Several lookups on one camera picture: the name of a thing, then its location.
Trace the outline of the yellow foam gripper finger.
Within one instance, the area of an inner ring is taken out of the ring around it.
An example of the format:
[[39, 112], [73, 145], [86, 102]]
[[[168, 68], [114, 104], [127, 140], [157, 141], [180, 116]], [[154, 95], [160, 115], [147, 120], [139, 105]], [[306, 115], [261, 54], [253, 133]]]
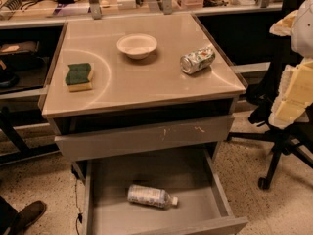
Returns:
[[297, 10], [294, 10], [284, 16], [282, 19], [275, 22], [269, 29], [271, 34], [277, 36], [292, 36], [293, 23], [297, 16]]
[[296, 67], [286, 65], [278, 92], [269, 123], [284, 129], [302, 117], [305, 109], [313, 103], [313, 60], [304, 59]]

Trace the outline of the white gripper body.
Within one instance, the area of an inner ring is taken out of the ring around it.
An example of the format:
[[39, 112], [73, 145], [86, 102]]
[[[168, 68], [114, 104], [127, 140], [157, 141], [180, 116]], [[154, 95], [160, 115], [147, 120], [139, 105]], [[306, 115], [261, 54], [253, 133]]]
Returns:
[[291, 30], [291, 48], [303, 58], [313, 58], [313, 0], [305, 0]]

